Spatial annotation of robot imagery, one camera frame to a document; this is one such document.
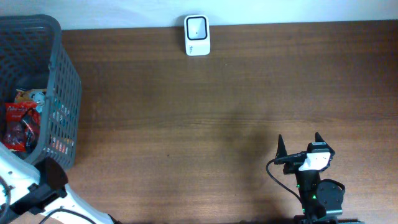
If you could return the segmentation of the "red snack bag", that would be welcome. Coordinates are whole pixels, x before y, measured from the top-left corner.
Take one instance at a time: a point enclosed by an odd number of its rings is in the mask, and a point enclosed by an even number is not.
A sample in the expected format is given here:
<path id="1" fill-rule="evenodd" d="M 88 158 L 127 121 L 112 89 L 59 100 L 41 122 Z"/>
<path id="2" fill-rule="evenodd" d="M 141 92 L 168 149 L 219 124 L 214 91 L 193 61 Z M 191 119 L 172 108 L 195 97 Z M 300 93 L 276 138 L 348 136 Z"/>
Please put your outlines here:
<path id="1" fill-rule="evenodd" d="M 40 113 L 37 103 L 6 103 L 6 133 L 2 143 L 11 151 L 31 153 L 40 135 Z"/>

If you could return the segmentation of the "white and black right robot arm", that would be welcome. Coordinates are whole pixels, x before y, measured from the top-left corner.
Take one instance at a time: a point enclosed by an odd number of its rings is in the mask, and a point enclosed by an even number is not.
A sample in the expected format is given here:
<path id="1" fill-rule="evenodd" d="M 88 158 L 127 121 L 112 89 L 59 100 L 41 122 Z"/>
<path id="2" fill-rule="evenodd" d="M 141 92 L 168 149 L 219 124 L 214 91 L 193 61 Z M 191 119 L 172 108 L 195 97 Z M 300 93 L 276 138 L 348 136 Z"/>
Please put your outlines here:
<path id="1" fill-rule="evenodd" d="M 293 174 L 296 178 L 298 193 L 274 181 L 298 198 L 302 215 L 293 218 L 295 223 L 361 223 L 358 219 L 339 219 L 343 213 L 345 186 L 331 179 L 321 179 L 320 173 L 330 167 L 335 151 L 315 133 L 315 140 L 308 144 L 307 149 L 295 154 L 287 154 L 281 135 L 278 136 L 275 158 L 269 161 L 275 165 L 283 165 L 285 175 Z"/>

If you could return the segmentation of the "cream yellow chip bag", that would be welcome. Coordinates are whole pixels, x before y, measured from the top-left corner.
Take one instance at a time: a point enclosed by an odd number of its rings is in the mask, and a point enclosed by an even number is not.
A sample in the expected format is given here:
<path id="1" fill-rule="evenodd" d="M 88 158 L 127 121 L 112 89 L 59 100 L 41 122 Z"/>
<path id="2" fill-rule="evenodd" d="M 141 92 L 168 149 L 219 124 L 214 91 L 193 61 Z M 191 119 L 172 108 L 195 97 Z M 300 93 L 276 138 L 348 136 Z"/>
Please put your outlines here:
<path id="1" fill-rule="evenodd" d="M 15 103 L 21 102 L 34 102 L 37 104 L 35 110 L 38 113 L 42 113 L 45 105 L 45 96 L 47 89 L 30 89 L 26 90 L 23 88 L 17 88 L 17 95 L 14 99 Z"/>

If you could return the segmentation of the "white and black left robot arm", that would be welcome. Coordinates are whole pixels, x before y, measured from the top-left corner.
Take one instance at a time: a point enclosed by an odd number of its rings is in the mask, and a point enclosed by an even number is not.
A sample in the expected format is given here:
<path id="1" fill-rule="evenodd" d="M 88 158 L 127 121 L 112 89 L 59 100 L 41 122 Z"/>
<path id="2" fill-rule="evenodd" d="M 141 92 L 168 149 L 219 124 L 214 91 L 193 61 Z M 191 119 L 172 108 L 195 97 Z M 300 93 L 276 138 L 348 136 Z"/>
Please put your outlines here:
<path id="1" fill-rule="evenodd" d="M 61 223 L 119 223 L 81 197 L 68 184 L 64 169 L 51 157 L 31 165 L 1 146 L 1 223 L 10 223 L 29 212 Z"/>

